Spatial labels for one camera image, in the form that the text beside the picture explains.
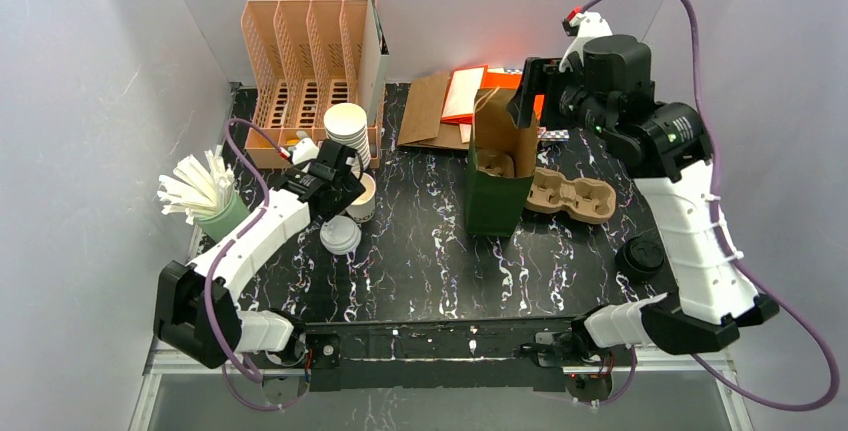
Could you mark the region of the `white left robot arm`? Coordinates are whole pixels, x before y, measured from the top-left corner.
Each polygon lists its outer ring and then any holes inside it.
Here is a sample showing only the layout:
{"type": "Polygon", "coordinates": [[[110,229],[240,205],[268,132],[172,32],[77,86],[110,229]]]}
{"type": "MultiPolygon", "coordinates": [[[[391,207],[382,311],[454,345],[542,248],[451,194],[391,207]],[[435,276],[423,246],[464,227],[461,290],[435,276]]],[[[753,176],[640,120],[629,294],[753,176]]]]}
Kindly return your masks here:
{"type": "Polygon", "coordinates": [[[304,327],[285,311],[243,311],[238,298],[292,237],[341,214],[365,187],[357,152],[326,140],[316,157],[288,168],[276,189],[212,249],[160,272],[153,333],[214,369],[237,355],[268,352],[287,364],[306,352],[304,327]]]}

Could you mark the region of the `single pulp cup carrier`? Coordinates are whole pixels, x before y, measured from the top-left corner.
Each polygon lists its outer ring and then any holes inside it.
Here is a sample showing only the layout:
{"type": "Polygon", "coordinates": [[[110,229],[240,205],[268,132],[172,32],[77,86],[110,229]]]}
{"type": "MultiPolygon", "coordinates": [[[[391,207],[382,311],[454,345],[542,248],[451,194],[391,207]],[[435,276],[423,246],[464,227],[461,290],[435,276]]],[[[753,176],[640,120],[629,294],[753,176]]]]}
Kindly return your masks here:
{"type": "Polygon", "coordinates": [[[512,157],[499,150],[477,149],[477,170],[498,178],[514,178],[515,164],[512,157]]]}

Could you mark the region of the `green paper bag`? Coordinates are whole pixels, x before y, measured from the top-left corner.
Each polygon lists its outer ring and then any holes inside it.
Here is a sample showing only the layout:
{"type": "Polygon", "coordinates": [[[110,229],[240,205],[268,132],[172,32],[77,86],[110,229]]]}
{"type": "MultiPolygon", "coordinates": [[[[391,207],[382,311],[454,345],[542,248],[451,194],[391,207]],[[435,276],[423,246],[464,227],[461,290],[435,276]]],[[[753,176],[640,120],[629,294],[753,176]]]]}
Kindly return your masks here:
{"type": "Polygon", "coordinates": [[[519,128],[507,110],[511,90],[477,93],[463,191],[463,217],[469,235],[511,237],[520,221],[536,167],[538,122],[519,128]],[[514,178],[498,178],[477,170],[477,149],[499,150],[515,164],[514,178]]]}

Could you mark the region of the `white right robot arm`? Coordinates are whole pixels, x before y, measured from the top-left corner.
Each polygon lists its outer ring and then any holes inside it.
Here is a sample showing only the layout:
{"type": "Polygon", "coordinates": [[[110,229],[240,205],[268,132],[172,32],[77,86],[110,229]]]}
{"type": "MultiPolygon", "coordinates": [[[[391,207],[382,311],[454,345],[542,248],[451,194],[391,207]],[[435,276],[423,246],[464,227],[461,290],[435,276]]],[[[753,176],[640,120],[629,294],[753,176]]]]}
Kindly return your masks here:
{"type": "Polygon", "coordinates": [[[616,346],[655,345],[671,355],[720,351],[776,316],[777,301],[743,275],[718,193],[718,155],[701,115],[660,102],[650,48],[614,33],[596,12],[572,11],[560,59],[531,57],[507,104],[515,126],[580,128],[599,137],[647,200],[677,288],[603,305],[574,319],[548,351],[588,357],[616,346]]]}

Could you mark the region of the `single white paper cup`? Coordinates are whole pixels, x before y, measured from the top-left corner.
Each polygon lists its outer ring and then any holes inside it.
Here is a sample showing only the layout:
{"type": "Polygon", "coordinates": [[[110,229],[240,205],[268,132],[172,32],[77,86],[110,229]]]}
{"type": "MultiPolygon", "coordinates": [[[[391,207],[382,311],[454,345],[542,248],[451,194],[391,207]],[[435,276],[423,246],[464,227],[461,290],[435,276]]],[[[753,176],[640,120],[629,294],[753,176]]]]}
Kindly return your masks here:
{"type": "Polygon", "coordinates": [[[347,215],[357,223],[365,223],[370,221],[376,211],[376,182],[375,179],[367,173],[364,173],[360,178],[361,184],[364,186],[364,192],[357,197],[350,206],[347,207],[347,215]]]}

